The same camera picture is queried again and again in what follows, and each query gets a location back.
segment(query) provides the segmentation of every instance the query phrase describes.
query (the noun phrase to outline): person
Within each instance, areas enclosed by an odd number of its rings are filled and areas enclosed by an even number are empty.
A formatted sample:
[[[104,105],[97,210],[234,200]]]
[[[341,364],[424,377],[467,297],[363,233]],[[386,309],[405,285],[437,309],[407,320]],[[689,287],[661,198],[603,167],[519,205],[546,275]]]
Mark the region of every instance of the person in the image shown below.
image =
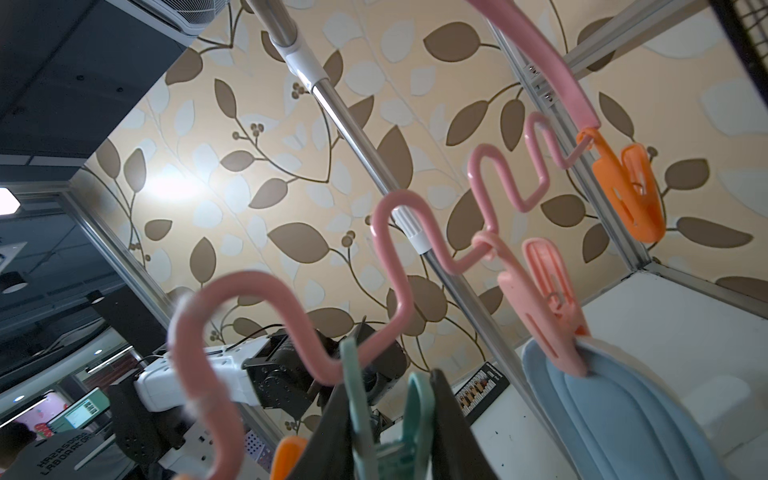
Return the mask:
[[[114,443],[85,463],[74,467],[93,452],[103,438],[74,429],[37,440],[27,425],[10,422],[0,429],[2,480],[123,480],[133,475],[136,464]]]

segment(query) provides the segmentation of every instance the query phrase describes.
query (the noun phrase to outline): clothespin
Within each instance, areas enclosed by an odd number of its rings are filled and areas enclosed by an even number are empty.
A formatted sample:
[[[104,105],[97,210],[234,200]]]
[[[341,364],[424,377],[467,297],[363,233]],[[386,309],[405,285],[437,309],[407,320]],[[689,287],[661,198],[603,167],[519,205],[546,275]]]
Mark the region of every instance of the clothespin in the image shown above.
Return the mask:
[[[587,365],[576,351],[574,335],[589,335],[589,329],[557,247],[543,238],[523,243],[534,282],[497,234],[477,232],[472,244],[480,243],[490,245],[504,265],[498,286],[547,357],[569,375],[586,376]]]
[[[592,164],[594,176],[621,222],[635,240],[653,243],[667,232],[654,172],[645,147],[632,144],[621,151],[621,161],[597,128],[585,128],[577,137],[591,137],[600,158]]]
[[[288,478],[293,466],[301,458],[306,444],[307,440],[298,435],[289,435],[280,440],[272,460],[270,480],[285,480],[285,478]]]
[[[355,340],[339,343],[344,386],[349,396],[349,414],[354,431],[353,454],[360,480],[423,480],[426,477],[434,436],[435,394],[429,377],[414,372],[408,379],[402,434],[396,442],[374,444],[370,407],[366,402]]]

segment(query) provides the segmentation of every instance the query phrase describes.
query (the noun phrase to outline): leaf pattern wallpaper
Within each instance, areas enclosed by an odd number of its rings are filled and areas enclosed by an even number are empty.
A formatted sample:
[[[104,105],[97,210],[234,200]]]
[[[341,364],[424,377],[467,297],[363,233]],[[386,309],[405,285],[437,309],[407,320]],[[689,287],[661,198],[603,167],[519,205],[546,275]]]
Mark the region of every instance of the leaf pattern wallpaper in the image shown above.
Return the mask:
[[[433,207],[457,256],[483,226],[466,178],[475,145],[497,145],[522,193],[535,189],[535,169],[520,142],[531,102],[469,5],[286,4],[398,182]],[[521,6],[564,53],[565,42],[572,47],[583,41],[626,5],[526,0]],[[765,148],[765,123],[755,121],[764,121],[765,113],[740,90],[743,75],[724,40],[691,54],[670,45],[712,42],[683,37],[608,55],[582,83],[609,141],[635,138],[654,157],[670,232],[653,246],[653,255],[760,295],[768,267],[744,254],[757,252],[766,237],[766,175],[757,157]],[[636,75],[636,63],[645,75]],[[711,75],[697,73],[702,70]],[[730,108],[730,102],[741,103]],[[493,167],[483,166],[501,235],[518,253],[528,237],[551,238],[585,299],[627,270],[573,179],[550,170],[547,197],[520,214],[508,204]],[[316,327],[331,337],[362,321],[377,328],[392,314],[396,299],[368,225],[380,195],[245,4],[231,2],[221,12],[99,147],[72,187],[171,299],[247,269],[270,272],[291,286]],[[456,381],[488,351],[435,274],[394,233],[418,307],[399,340],[410,369],[439,367]],[[497,286],[501,269],[498,261],[483,260],[467,278],[514,345],[528,333]],[[266,335],[276,330],[274,323],[280,319],[267,302],[241,296],[212,319],[207,341]],[[404,385],[378,408],[400,415]],[[302,434],[316,424],[314,410],[300,422],[272,414]]]

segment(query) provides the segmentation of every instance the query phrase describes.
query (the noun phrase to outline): orange clip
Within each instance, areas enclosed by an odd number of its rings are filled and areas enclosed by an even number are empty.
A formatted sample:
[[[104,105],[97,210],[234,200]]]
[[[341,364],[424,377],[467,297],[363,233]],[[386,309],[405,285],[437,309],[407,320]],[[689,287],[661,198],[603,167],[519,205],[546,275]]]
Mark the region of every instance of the orange clip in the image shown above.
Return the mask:
[[[577,141],[581,142],[585,135],[592,137],[600,154],[592,171],[629,233],[640,242],[661,240],[667,227],[645,148],[641,144],[626,147],[620,162],[596,128],[585,128]]]
[[[280,440],[272,460],[272,472],[270,480],[283,480],[288,478],[288,474],[293,466],[298,463],[301,454],[306,448],[307,440],[304,437],[291,435]]]

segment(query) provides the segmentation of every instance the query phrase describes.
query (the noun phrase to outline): gray t-shirt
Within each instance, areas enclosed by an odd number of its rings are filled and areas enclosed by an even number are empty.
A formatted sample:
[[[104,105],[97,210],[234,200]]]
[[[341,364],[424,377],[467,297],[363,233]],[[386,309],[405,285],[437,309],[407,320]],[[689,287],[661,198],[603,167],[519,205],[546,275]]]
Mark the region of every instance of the gray t-shirt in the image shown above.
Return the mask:
[[[120,480],[136,464],[114,443],[83,465],[74,467],[104,439],[85,430],[68,430],[33,442],[19,452],[2,480]]]

